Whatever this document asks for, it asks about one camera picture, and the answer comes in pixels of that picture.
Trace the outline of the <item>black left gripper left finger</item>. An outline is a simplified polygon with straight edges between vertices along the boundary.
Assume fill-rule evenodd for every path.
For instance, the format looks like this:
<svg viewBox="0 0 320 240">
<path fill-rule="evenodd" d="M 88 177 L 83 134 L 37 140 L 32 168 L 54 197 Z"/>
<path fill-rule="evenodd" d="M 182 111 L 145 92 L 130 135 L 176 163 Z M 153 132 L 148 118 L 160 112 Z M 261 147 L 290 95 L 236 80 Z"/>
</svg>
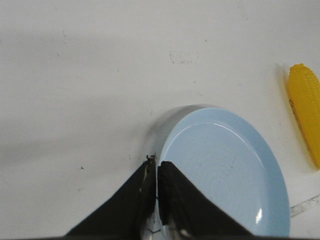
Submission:
<svg viewBox="0 0 320 240">
<path fill-rule="evenodd" d="M 67 237 L 141 237 L 156 203 L 156 161 L 147 156 L 126 182 Z"/>
</svg>

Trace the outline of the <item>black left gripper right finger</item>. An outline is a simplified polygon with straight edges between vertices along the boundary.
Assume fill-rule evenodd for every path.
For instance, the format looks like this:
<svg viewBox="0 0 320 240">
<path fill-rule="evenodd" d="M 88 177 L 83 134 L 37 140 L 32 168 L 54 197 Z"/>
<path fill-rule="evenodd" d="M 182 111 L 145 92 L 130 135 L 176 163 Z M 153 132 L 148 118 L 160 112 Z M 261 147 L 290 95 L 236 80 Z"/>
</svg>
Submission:
<svg viewBox="0 0 320 240">
<path fill-rule="evenodd" d="M 173 221 L 181 237 L 251 237 L 253 234 L 204 194 L 170 161 L 157 170 L 163 225 Z"/>
</svg>

